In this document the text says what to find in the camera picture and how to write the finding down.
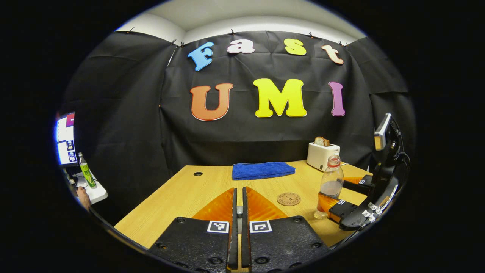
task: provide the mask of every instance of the plastic bottle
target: plastic bottle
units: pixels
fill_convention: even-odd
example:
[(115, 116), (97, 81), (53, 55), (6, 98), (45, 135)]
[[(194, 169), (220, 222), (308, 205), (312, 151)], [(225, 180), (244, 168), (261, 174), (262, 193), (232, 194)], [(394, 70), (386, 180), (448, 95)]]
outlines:
[(88, 163), (82, 157), (82, 153), (79, 153), (79, 166), (81, 167), (82, 174), (84, 174), (84, 178), (86, 178), (87, 183), (92, 189), (97, 188), (96, 182), (94, 181), (91, 171), (89, 170)]
[[(320, 183), (320, 192), (334, 199), (338, 199), (340, 192), (343, 188), (343, 170), (340, 167), (340, 156), (331, 155), (328, 158), (327, 169), (322, 175), (322, 181)], [(325, 219), (328, 214), (322, 209), (320, 203), (317, 204), (317, 209), (314, 213), (315, 218)]]

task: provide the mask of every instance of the blue letter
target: blue letter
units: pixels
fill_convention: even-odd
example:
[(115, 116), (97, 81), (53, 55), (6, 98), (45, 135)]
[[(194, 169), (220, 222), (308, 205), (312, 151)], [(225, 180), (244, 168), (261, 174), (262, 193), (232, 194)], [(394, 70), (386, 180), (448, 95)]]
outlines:
[(214, 43), (207, 42), (203, 44), (201, 47), (189, 53), (189, 55), (187, 55), (187, 57), (191, 57), (192, 60), (195, 62), (195, 71), (201, 70), (202, 68), (206, 67), (208, 64), (212, 62), (212, 59), (210, 58), (207, 59), (205, 56), (207, 57), (212, 56), (212, 50), (210, 50), (208, 47), (211, 47), (213, 45)]

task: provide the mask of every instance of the bread slice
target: bread slice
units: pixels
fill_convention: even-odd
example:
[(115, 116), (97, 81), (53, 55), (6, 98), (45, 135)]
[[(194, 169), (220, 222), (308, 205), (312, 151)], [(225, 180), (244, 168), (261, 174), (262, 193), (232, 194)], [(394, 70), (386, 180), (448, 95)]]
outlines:
[(317, 136), (315, 138), (315, 145), (324, 146), (324, 143), (325, 143), (325, 138), (323, 138), (322, 136)]

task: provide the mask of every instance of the green bottle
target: green bottle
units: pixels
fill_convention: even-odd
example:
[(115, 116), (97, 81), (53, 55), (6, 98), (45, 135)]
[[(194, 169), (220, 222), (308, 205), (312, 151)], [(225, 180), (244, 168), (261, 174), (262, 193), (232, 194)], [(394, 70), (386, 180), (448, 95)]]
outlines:
[(79, 153), (79, 166), (81, 167), (82, 174), (84, 174), (84, 178), (86, 178), (89, 186), (92, 189), (97, 188), (96, 182), (94, 182), (94, 179), (91, 175), (91, 171), (89, 171), (88, 164), (84, 157), (82, 157), (82, 153)]

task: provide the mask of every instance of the white ceiling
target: white ceiling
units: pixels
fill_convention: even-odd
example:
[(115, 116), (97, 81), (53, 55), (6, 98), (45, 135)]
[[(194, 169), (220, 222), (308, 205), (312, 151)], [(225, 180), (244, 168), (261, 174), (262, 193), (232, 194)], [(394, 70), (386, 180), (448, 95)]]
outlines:
[(331, 27), (364, 37), (355, 26), (307, 0), (170, 0), (146, 11), (190, 31), (220, 20), (247, 16), (281, 16)]

